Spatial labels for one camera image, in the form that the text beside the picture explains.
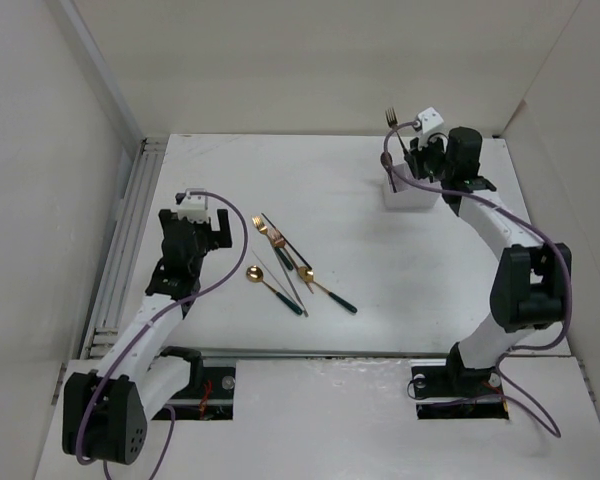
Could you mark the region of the gold fork dark green handle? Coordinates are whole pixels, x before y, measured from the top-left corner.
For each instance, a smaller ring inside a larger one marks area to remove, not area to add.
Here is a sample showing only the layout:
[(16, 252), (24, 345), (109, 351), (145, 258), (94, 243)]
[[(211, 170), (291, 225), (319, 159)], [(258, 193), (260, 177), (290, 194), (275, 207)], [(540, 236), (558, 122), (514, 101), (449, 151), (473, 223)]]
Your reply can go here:
[(388, 127), (395, 132), (395, 135), (399, 141), (399, 144), (401, 146), (403, 154), (404, 155), (408, 154), (409, 153), (408, 148), (405, 145), (402, 137), (400, 136), (400, 134), (397, 131), (398, 119), (396, 116), (395, 109), (393, 107), (390, 107), (385, 111), (385, 119), (386, 119)]

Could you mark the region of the small gold spoon green handle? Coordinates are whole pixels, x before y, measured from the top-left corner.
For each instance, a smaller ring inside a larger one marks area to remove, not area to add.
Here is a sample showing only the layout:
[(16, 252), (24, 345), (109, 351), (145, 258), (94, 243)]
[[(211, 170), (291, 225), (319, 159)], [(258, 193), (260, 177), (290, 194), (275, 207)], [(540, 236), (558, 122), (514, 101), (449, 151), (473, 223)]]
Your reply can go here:
[(322, 284), (320, 284), (314, 276), (314, 272), (309, 269), (306, 266), (301, 266), (298, 269), (298, 273), (300, 275), (300, 278), (306, 283), (306, 284), (313, 284), (316, 285), (320, 290), (322, 290), (326, 295), (328, 295), (333, 301), (335, 301), (336, 303), (338, 303), (342, 308), (344, 308), (345, 310), (347, 310), (349, 313), (351, 314), (356, 314), (358, 312), (358, 309), (351, 304), (350, 302), (348, 302), (347, 300), (345, 300), (344, 298), (342, 298), (341, 296), (335, 294), (334, 292), (332, 292), (331, 290), (329, 290), (327, 287), (323, 286)]

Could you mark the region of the brown wooden spoon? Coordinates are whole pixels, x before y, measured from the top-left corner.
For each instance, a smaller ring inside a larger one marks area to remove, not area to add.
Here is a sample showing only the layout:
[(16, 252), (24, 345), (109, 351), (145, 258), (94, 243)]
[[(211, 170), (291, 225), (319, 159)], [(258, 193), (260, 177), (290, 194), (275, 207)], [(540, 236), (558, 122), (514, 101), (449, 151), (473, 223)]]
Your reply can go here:
[(381, 156), (380, 156), (380, 162), (381, 162), (381, 165), (383, 166), (383, 168), (385, 169), (385, 171), (387, 173), (389, 185), (391, 186), (392, 192), (396, 193), (397, 192), (397, 188), (396, 188), (394, 177), (393, 177), (393, 159), (392, 159), (392, 156), (389, 153), (387, 153), (387, 152), (383, 152), (381, 154)]

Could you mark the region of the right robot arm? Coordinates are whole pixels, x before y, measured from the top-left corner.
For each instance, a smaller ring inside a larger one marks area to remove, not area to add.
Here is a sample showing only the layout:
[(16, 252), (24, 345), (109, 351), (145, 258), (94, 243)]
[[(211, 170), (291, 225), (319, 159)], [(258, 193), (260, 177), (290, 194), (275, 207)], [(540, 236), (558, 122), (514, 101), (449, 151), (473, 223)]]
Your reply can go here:
[(444, 365), (413, 368), (418, 399), (486, 393), (499, 360), (530, 334), (563, 321), (570, 308), (570, 249), (550, 244), (504, 206), (480, 173), (482, 143), (481, 134), (467, 127), (420, 130), (406, 157), (414, 178), (440, 193), (498, 261), (487, 317), (452, 346)]

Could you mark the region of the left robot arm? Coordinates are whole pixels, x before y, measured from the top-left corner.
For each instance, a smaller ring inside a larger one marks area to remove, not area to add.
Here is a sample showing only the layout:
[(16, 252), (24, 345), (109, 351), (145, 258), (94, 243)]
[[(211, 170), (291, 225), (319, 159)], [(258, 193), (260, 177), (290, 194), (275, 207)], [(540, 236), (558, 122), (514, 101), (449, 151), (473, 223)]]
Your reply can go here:
[(95, 368), (65, 382), (65, 454), (130, 465), (144, 446), (149, 421), (176, 393), (189, 397), (203, 387), (200, 353), (165, 342), (193, 306), (204, 257), (232, 245), (227, 210), (218, 210), (217, 219), (214, 229), (204, 208), (160, 211), (162, 255), (140, 309)]

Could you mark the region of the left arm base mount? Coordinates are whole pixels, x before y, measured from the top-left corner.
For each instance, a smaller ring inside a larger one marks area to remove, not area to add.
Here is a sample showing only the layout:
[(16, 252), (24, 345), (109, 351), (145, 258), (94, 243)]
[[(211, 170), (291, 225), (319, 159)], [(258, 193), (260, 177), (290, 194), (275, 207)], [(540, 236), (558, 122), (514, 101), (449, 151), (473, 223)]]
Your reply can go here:
[(184, 347), (165, 348), (141, 381), (140, 399), (147, 419), (215, 421), (233, 418), (236, 365), (207, 359)]

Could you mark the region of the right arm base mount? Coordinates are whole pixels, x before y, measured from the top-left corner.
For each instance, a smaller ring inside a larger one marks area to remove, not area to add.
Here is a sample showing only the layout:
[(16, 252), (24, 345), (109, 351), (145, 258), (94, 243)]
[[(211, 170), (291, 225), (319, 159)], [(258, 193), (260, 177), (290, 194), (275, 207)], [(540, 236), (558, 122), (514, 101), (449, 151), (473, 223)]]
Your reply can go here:
[(443, 365), (415, 365), (408, 395), (419, 420), (508, 420), (499, 377), (493, 369), (452, 373)]

